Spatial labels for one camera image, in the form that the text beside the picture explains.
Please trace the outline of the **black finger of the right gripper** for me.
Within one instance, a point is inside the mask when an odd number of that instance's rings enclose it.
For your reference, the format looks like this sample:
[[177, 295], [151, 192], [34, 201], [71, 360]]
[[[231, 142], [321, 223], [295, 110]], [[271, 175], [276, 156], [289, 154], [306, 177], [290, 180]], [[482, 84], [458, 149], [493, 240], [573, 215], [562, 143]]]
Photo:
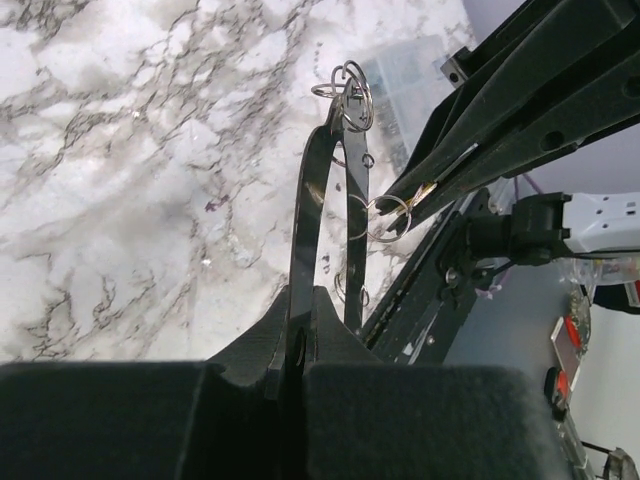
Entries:
[[526, 1], [475, 50], [389, 192], [439, 200], [639, 122], [639, 4]]
[[574, 64], [531, 93], [498, 70], [476, 94], [468, 81], [442, 105], [449, 127], [430, 121], [394, 194], [411, 199], [422, 184], [438, 187], [413, 208], [421, 222], [499, 177], [569, 155], [639, 122], [639, 57]]

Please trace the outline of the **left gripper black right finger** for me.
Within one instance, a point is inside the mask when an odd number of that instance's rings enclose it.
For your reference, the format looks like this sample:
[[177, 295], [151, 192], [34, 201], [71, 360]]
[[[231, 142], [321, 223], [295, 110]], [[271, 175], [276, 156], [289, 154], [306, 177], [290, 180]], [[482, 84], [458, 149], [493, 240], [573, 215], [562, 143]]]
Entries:
[[567, 479], [542, 392], [496, 366], [382, 363], [314, 291], [302, 379], [303, 479]]

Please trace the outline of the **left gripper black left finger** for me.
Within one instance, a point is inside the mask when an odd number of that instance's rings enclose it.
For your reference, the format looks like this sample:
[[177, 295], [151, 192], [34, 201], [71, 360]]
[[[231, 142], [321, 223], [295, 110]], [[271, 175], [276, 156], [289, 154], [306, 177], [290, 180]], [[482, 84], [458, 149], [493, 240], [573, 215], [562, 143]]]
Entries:
[[1, 369], [5, 479], [290, 479], [281, 398], [287, 296], [211, 359]]

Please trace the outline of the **large metal key ring band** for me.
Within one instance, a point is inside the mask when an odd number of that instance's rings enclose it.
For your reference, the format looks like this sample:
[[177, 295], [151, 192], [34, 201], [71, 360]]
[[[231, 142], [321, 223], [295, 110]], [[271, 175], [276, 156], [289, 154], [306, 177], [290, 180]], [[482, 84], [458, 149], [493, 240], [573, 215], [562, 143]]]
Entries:
[[312, 312], [319, 261], [331, 229], [338, 230], [338, 266], [334, 287], [342, 318], [356, 332], [368, 301], [365, 287], [368, 245], [391, 243], [397, 235], [375, 234], [370, 222], [384, 201], [396, 213], [410, 216], [412, 199], [370, 194], [375, 159], [368, 133], [374, 123], [372, 89], [363, 68], [353, 60], [336, 66], [329, 81], [312, 88], [325, 98], [325, 120], [310, 134], [300, 163], [289, 270], [286, 338], [289, 347], [308, 344], [314, 336]]

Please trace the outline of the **yellow key tag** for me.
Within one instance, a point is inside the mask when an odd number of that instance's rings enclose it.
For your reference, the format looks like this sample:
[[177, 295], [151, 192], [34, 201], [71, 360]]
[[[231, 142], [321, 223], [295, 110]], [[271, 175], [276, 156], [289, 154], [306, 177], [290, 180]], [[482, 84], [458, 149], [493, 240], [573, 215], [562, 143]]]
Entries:
[[428, 183], [422, 184], [414, 193], [412, 198], [408, 201], [408, 206], [410, 209], [415, 208], [419, 203], [421, 203], [426, 197], [428, 197], [436, 188], [438, 187], [438, 183]]

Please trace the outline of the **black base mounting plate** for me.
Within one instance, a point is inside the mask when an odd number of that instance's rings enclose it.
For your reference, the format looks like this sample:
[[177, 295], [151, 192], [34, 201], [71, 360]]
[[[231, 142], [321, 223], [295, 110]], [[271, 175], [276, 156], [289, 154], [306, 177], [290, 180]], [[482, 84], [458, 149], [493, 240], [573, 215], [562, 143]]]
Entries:
[[385, 363], [441, 364], [477, 299], [510, 262], [475, 259], [467, 231], [491, 220], [486, 188], [446, 207], [363, 327], [365, 347]]

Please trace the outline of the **clear plastic organizer box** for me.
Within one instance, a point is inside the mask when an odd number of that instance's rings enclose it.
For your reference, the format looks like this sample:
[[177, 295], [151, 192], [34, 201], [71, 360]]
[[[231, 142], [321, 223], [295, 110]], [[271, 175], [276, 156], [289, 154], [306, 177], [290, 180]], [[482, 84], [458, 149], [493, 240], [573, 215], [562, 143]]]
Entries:
[[375, 122], [396, 173], [407, 166], [433, 110], [453, 92], [441, 72], [445, 60], [441, 38], [430, 35], [378, 48], [362, 64]]

